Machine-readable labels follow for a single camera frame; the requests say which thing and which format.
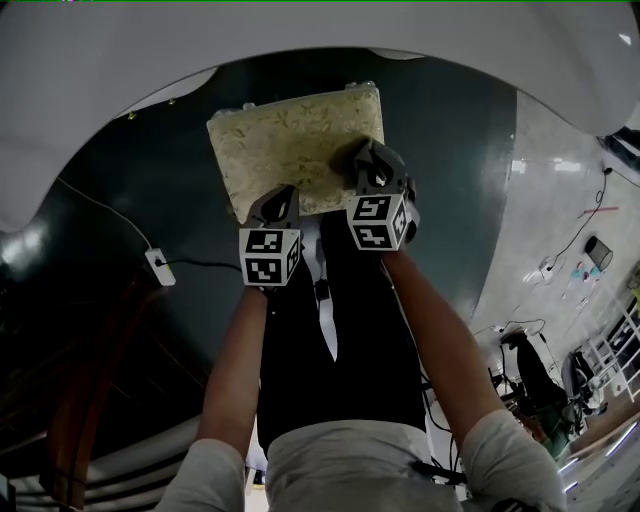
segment shirt sleeve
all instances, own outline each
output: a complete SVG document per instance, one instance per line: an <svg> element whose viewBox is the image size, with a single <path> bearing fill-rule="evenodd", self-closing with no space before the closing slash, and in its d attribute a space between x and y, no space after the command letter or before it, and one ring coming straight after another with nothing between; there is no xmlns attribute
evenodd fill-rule
<svg viewBox="0 0 640 512"><path fill-rule="evenodd" d="M196 441L156 506L157 512L242 512L244 461L215 439Z"/></svg>
<svg viewBox="0 0 640 512"><path fill-rule="evenodd" d="M567 509L558 466L508 411L494 411L478 421L460 457L474 510L491 510L507 499L540 511Z"/></svg>

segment forearm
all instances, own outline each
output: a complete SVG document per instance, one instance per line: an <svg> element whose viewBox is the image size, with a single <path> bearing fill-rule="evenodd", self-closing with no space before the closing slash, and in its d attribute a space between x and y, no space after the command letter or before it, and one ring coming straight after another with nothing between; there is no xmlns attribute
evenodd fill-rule
<svg viewBox="0 0 640 512"><path fill-rule="evenodd" d="M258 407L267 298L246 288L205 392L198 439L233 446L246 456Z"/></svg>
<svg viewBox="0 0 640 512"><path fill-rule="evenodd" d="M453 435L462 445L471 428L504 406L475 339L404 251L384 263L393 280L424 366Z"/></svg>

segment wire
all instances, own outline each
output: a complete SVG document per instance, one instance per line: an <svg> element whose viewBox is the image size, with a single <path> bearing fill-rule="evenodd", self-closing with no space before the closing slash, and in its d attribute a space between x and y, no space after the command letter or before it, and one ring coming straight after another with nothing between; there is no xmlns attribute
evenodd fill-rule
<svg viewBox="0 0 640 512"><path fill-rule="evenodd" d="M238 272L242 272L242 269L238 265L233 265L232 263L219 263L219 262L208 262L208 261L195 261L188 259L179 259L179 260L171 260L166 263L156 264L157 267L162 267L164 265L173 265L174 263L186 263L187 265L196 265L198 267L224 267L231 268L233 270L237 270Z"/></svg>
<svg viewBox="0 0 640 512"><path fill-rule="evenodd" d="M531 324L533 322L542 322L542 326L540 327L540 329L538 329L536 332L531 333L530 336L536 336L538 334L540 334L540 331L542 331L542 329L544 329L544 326L547 325L547 321L544 318L536 318L534 320L524 320L522 322L519 322L518 320L509 320L504 327L500 330L500 332L504 332L507 327L509 327L511 324Z"/></svg>
<svg viewBox="0 0 640 512"><path fill-rule="evenodd" d="M638 187L640 188L640 185L638 185L637 183L634 183L633 181L631 181L629 178L627 178L624 174L616 171L615 169L611 169L613 172L615 172L618 176L620 176L622 179L627 180L629 183L631 183L634 187Z"/></svg>
<svg viewBox="0 0 640 512"><path fill-rule="evenodd" d="M542 322L542 327L540 327L540 329L538 329L535 333L532 333L531 336L536 336L537 334L540 333L540 331L542 329L544 329L544 326L547 325L547 321L544 318L535 318L534 320L523 320L522 322L518 321L518 320L509 320L503 327L500 327L496 332L504 332L506 331L507 327L509 327L511 324L531 324L533 322ZM489 327L485 327L484 329L480 329L477 332L473 333L473 336L477 336L478 334L487 331L489 329L496 329L498 327L498 325L490 325Z"/></svg>
<svg viewBox="0 0 640 512"><path fill-rule="evenodd" d="M149 249L151 249L151 242L149 242L149 239L144 236L144 233L142 231L140 231L140 228L138 228L138 226L136 226L133 221L131 219L129 219L128 217L126 217L125 215L123 215L122 213L120 213L118 210L116 210L115 208L112 208L111 206L108 206L104 203L101 203L100 201L96 201L95 199L89 197L87 194L85 194L84 192L80 192L77 188L69 185L65 180L63 180L60 176L58 176L58 181L60 183L62 183L64 186L66 186L67 188L73 190L76 194L81 195L82 197L84 197L87 201L91 201L93 204L97 204L98 206L102 206L103 208L106 208L107 210L109 210L112 213L115 213L118 217L120 217L122 220L124 220L125 222L129 223L129 225L135 229L138 234L142 237L142 239L145 241L145 243L149 246Z"/></svg>
<svg viewBox="0 0 640 512"><path fill-rule="evenodd" d="M551 359L553 361L553 364L554 364L556 370L560 371L560 367L558 366L558 362L556 361L556 358L553 357L553 353L551 352L551 349L549 348L549 344L547 343L547 338L545 338L544 335L541 332L539 332L538 334L540 334L540 338L542 338L542 341L544 342L544 346L547 347L547 351L549 352L549 355L551 356Z"/></svg>
<svg viewBox="0 0 640 512"><path fill-rule="evenodd" d="M437 429L451 434L451 430L449 430L448 428L444 428L442 425L439 425L438 423L436 423L436 420L433 419L433 415L431 414L431 406L429 405L429 399L427 398L427 393L424 389L422 390L422 397L424 398L424 402L427 405L427 412L429 413L429 419L431 420L431 423L433 423Z"/></svg>
<svg viewBox="0 0 640 512"><path fill-rule="evenodd" d="M504 348L502 347L502 343L500 344L500 352L502 352L502 378L504 380L504 392L506 394L509 392L509 388L507 387L509 384L509 378L507 377L507 363L504 359Z"/></svg>
<svg viewBox="0 0 640 512"><path fill-rule="evenodd" d="M576 241L576 238L578 238L578 235L582 232L582 230L586 227L586 225L589 224L589 221L593 218L593 216L596 213L598 213L598 210L600 209L600 206L602 206L602 200L604 199L604 193L607 191L607 175L605 174L604 170L602 172L602 175L604 176L604 185L602 186L602 190L598 190L598 192L596 193L596 203L598 204L598 206L596 206L595 210L593 210L593 212L591 212L591 215L589 215L589 218L584 222L582 227L578 230L578 232L571 239L571 241L567 244L567 246L564 249L562 249L558 254L555 255L555 258L553 259L553 263L549 267L547 267L549 270L551 270L555 266L556 262L558 261L558 258L562 254L567 252L567 250L569 249L569 247L571 247L573 242Z"/></svg>
<svg viewBox="0 0 640 512"><path fill-rule="evenodd" d="M453 434L451 434L451 440L449 441L449 469L453 471Z"/></svg>

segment white plug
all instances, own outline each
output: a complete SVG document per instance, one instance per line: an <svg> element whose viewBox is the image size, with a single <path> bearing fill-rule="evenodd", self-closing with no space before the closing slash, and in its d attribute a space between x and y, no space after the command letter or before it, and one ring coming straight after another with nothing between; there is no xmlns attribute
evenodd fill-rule
<svg viewBox="0 0 640 512"><path fill-rule="evenodd" d="M149 249L144 255L147 257L153 273L162 286L173 286L176 284L176 278L173 272L171 272L169 265L166 264L167 260L160 249Z"/></svg>

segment fiducial marker cube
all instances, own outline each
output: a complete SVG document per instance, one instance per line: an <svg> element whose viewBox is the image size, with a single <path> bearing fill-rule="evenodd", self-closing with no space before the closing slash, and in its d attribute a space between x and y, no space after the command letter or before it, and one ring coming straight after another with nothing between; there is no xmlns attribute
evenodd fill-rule
<svg viewBox="0 0 640 512"><path fill-rule="evenodd" d="M240 229L244 284L285 286L299 260L299 229Z"/></svg>
<svg viewBox="0 0 640 512"><path fill-rule="evenodd" d="M403 194L355 196L347 221L361 251L397 251L411 222Z"/></svg>

